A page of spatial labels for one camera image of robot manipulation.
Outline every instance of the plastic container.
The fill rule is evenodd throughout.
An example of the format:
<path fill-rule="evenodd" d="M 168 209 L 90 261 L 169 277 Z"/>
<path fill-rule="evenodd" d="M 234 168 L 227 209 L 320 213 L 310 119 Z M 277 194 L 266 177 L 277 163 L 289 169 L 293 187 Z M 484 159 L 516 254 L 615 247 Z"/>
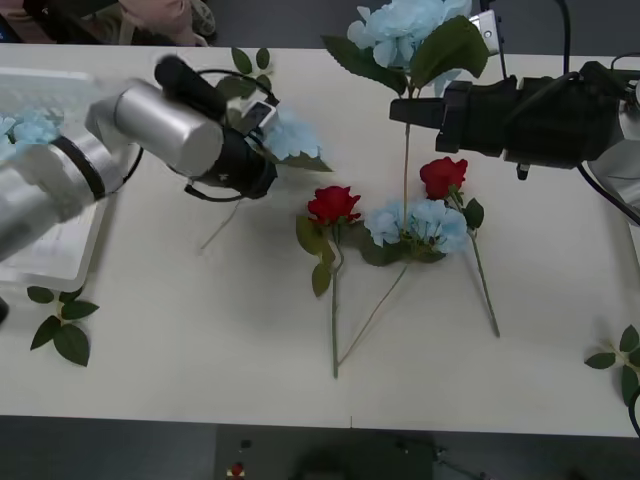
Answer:
<path fill-rule="evenodd" d="M 0 114 L 44 108 L 62 123 L 84 124 L 89 105 L 102 96 L 84 73 L 0 68 Z M 40 240 L 0 263 L 0 282 L 74 291 L 85 281 L 106 203 L 49 230 Z"/>

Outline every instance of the white table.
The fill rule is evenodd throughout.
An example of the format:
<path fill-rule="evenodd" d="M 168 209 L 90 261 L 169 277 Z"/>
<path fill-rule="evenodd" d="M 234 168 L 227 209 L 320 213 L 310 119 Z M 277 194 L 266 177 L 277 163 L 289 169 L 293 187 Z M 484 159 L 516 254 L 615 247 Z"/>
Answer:
<path fill-rule="evenodd" d="M 151 78 L 176 49 L 4 46 L 5 66 Z M 195 67 L 232 65 L 225 49 L 184 49 Z M 393 92 L 343 71 L 325 52 L 274 50 L 275 91 L 313 123 L 335 174 L 287 171 L 268 198 L 226 218 L 182 192 L 146 158 L 107 212 L 89 286 L 87 369 L 52 346 L 29 352 L 47 307 L 22 291 L 0 330 L 0 414 L 326 427 L 633 435 L 610 372 L 583 365 L 589 348 L 640 318 L 640 281 L 624 220 L 575 172 L 515 167 L 477 154 L 466 191 L 487 215 L 480 248 L 503 337 L 493 337 L 472 257 L 413 266 L 374 328 L 330 371 L 328 296 L 310 286 L 313 259 L 294 218 L 317 185 L 351 185 L 362 211 L 402 192 L 403 126 Z M 499 79 L 492 60 L 482 82 Z M 574 68 L 585 59 L 575 58 Z M 518 75 L 557 75 L 559 57 L 511 56 Z M 433 153 L 414 130 L 411 192 Z M 341 282 L 340 345 L 390 286 L 355 252 Z"/>

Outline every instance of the gray floor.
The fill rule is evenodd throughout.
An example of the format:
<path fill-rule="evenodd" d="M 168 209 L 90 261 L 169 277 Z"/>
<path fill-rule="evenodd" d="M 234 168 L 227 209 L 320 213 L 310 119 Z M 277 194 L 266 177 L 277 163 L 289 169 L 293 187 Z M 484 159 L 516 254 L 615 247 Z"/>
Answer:
<path fill-rule="evenodd" d="M 320 35 L 345 35 L 358 5 L 386 0 L 208 0 L 218 23 L 216 46 L 321 48 Z M 640 50 L 637 0 L 567 0 L 574 55 Z M 553 0 L 497 0 L 507 53 L 561 54 L 562 20 Z M 474 0 L 478 11 L 478 0 Z"/>
<path fill-rule="evenodd" d="M 574 469 L 584 480 L 640 478 L 637 439 L 27 417 L 0 417 L 0 432 L 2 480 L 224 480 L 238 461 L 247 480 L 286 480 L 299 458 L 328 446 L 346 452 L 356 480 L 468 480 L 431 467 L 434 443 L 450 463 L 496 480 L 572 480 Z M 243 440 L 251 447 L 241 448 Z"/>
<path fill-rule="evenodd" d="M 218 46 L 320 48 L 321 34 L 344 35 L 355 7 L 384 0 L 209 0 Z M 573 54 L 616 55 L 640 50 L 638 0 L 568 0 Z M 507 53 L 560 54 L 561 19 L 553 0 L 498 0 Z M 0 417 L 1 480 L 211 480 L 237 458 L 238 439 L 259 435 L 283 451 L 291 429 Z M 452 460 L 500 480 L 555 480 L 581 466 L 588 480 L 640 478 L 640 441 L 476 434 L 439 434 Z M 258 447 L 254 452 L 260 458 Z M 289 464 L 264 464 L 283 479 Z M 464 477 L 438 470 L 437 480 Z"/>

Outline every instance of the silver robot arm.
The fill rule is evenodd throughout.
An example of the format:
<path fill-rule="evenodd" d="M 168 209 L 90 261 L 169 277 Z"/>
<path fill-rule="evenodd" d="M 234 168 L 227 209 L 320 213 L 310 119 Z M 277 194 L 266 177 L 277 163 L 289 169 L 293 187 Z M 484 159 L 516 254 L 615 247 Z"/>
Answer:
<path fill-rule="evenodd" d="M 221 124 L 226 101 L 215 89 L 176 57 L 166 60 L 164 71 L 156 70 L 163 90 L 132 80 L 91 105 L 86 130 L 33 145 L 0 166 L 0 261 L 118 191 L 124 171 L 115 154 L 131 143 L 190 183 L 231 188 L 240 197 L 266 194 L 276 177 L 274 165 L 243 134 Z M 181 88 L 191 96 L 180 96 Z M 256 128 L 275 112 L 259 103 L 265 115 L 253 119 Z"/>

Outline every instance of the blue hydrangea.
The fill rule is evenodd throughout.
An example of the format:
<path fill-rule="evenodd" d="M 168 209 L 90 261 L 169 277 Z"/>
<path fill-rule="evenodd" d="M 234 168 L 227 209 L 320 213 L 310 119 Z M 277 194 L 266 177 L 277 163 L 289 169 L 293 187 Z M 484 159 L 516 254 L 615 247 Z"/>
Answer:
<path fill-rule="evenodd" d="M 402 202 L 396 202 L 367 215 L 364 226 L 376 245 L 400 241 L 404 222 Z M 420 200 L 407 206 L 409 234 L 431 245 L 441 253 L 454 253 L 467 246 L 467 221 L 457 210 L 445 205 L 444 200 Z"/>
<path fill-rule="evenodd" d="M 443 22 L 471 13 L 471 0 L 392 0 L 371 13 L 358 7 L 362 20 L 353 22 L 347 37 L 358 48 L 373 48 L 373 58 L 382 67 L 408 69 L 418 47 Z M 443 74 L 434 80 L 436 90 L 460 72 Z"/>
<path fill-rule="evenodd" d="M 320 156 L 320 142 L 311 126 L 282 107 L 278 108 L 278 119 L 267 132 L 264 145 L 280 160 L 297 157 L 301 153 L 311 158 Z"/>
<path fill-rule="evenodd" d="M 409 206 L 412 235 L 442 253 L 454 253 L 467 246 L 467 220 L 444 200 L 421 200 Z"/>
<path fill-rule="evenodd" d="M 403 216 L 402 202 L 392 203 L 368 214 L 364 219 L 364 226 L 371 233 L 373 242 L 379 247 L 382 247 L 384 242 L 398 243 L 402 231 Z"/>
<path fill-rule="evenodd" d="M 29 145 L 48 144 L 60 135 L 58 126 L 39 109 L 26 109 L 15 115 L 0 116 L 0 160 Z"/>

